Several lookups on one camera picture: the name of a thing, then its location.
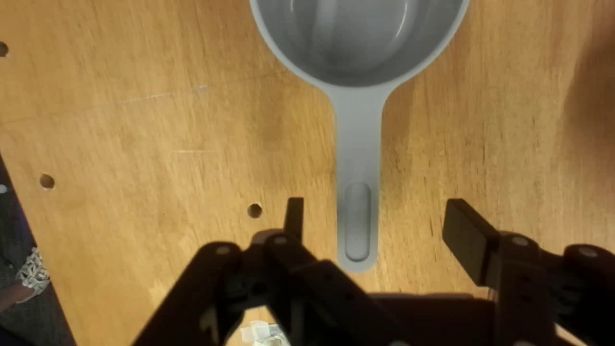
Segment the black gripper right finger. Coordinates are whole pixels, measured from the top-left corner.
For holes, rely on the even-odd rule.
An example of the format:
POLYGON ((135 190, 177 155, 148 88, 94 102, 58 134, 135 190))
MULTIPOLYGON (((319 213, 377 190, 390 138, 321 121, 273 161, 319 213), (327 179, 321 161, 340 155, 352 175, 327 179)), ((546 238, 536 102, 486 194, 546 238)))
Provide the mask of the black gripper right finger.
POLYGON ((490 288, 496 346, 555 346, 555 327, 586 346, 615 346, 615 253, 569 244, 561 253, 498 230, 467 200, 446 202, 442 240, 477 286, 490 288))

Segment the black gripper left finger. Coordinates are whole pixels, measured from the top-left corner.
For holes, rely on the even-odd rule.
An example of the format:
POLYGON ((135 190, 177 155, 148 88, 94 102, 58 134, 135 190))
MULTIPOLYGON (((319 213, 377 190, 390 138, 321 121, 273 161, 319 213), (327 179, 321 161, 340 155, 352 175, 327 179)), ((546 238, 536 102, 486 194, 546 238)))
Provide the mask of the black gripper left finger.
POLYGON ((411 346, 409 332, 371 294, 302 244, 304 200, 285 225, 248 248, 198 248, 133 346, 227 346, 248 309, 267 307, 290 346, 411 346))

